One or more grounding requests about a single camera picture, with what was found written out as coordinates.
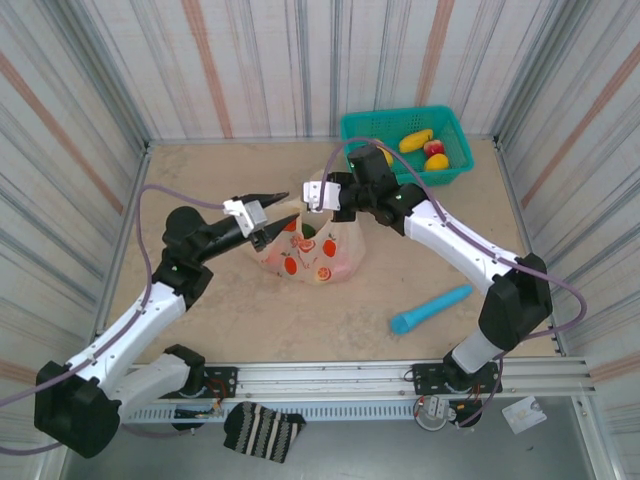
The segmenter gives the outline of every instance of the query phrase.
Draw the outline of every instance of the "beige table surface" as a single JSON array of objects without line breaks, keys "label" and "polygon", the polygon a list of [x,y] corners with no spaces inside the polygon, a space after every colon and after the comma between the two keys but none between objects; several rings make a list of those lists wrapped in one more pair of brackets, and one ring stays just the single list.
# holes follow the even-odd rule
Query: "beige table surface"
[{"label": "beige table surface", "polygon": [[[436,194],[454,216],[496,244],[523,253],[516,223],[489,141],[471,142],[475,168]],[[294,195],[320,170],[331,143],[264,143],[163,146],[154,150],[147,183],[222,202],[243,193]],[[182,204],[149,192],[142,202],[143,235],[157,265],[169,212]],[[202,211],[205,220],[221,213]],[[468,283],[438,255],[360,215],[367,252],[348,282],[308,286],[266,272],[239,251],[208,263],[209,288],[180,320],[147,348],[141,362],[181,343],[209,362],[347,361],[440,358],[477,326],[482,298],[473,293],[413,332],[395,336],[389,320],[430,298]],[[113,322],[142,291],[144,267],[135,238],[129,239],[111,308]],[[554,355],[537,339],[514,356]]]}]

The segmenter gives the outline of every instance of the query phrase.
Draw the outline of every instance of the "striped sock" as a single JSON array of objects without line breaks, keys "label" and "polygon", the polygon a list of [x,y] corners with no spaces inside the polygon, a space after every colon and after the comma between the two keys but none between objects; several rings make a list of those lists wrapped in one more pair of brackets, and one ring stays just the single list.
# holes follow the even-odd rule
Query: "striped sock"
[{"label": "striped sock", "polygon": [[239,403],[224,422],[224,446],[284,463],[291,443],[306,423],[299,414],[286,415],[257,403]]}]

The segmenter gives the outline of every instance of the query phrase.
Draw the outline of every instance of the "white robotic arm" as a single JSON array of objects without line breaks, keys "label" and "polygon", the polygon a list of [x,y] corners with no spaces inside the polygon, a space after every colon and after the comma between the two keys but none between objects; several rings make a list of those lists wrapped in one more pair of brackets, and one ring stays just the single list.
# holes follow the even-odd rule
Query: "white robotic arm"
[{"label": "white robotic arm", "polygon": [[[353,150],[348,161],[353,173],[329,174],[322,200],[321,182],[304,185],[304,201],[311,211],[319,211],[322,205],[334,212],[336,222],[353,221],[358,211],[371,213],[378,223],[434,250],[485,296],[478,329],[444,359],[448,385],[454,391],[464,391],[477,382],[491,360],[514,349],[551,314],[548,283],[522,274],[498,259],[546,273],[544,262],[534,254],[518,258],[478,235],[442,207],[436,209],[417,185],[399,185],[376,146]],[[476,246],[461,238],[460,233]]]},{"label": "white robotic arm", "polygon": [[198,393],[204,385],[205,359],[174,345],[153,363],[127,371],[168,325],[180,318],[207,288],[213,273],[204,262],[251,242],[269,244],[297,215],[267,225],[263,207],[288,193],[252,194],[224,203],[230,217],[208,225],[191,207],[171,212],[162,236],[166,248],[147,290],[100,337],[65,365],[49,362],[38,385],[76,371],[36,393],[35,426],[89,458],[115,435],[120,419],[170,392]]}]

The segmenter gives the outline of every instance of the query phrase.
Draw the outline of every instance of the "teal plastic basket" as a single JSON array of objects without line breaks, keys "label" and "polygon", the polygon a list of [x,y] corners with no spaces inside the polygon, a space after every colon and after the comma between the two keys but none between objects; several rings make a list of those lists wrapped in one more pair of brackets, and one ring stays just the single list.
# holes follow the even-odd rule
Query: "teal plastic basket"
[{"label": "teal plastic basket", "polygon": [[[433,138],[444,143],[449,158],[447,170],[425,172],[427,161],[422,149],[402,156],[429,186],[447,185],[460,175],[473,168],[471,148],[462,132],[460,122],[449,107],[436,105],[431,107],[403,108],[398,110],[381,110],[377,112],[350,113],[342,117],[340,135],[342,140],[353,137],[377,138],[394,150],[407,135],[430,128]],[[345,147],[345,156],[364,143],[352,143]],[[415,183],[413,176],[404,165],[394,159],[391,167],[398,183]]]}]

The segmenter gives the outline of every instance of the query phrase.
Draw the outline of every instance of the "white plastic bag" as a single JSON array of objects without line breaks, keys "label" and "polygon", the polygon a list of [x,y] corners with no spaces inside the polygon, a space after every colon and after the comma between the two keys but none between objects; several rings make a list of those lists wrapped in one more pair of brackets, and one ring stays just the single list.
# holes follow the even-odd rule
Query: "white plastic bag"
[{"label": "white plastic bag", "polygon": [[[262,268],[284,278],[322,285],[347,280],[360,265],[365,245],[357,220],[334,223],[331,212],[309,213],[299,198],[273,205],[266,213],[269,223],[293,213],[300,216],[262,252],[251,250]],[[313,237],[304,238],[303,223],[315,229]]]}]

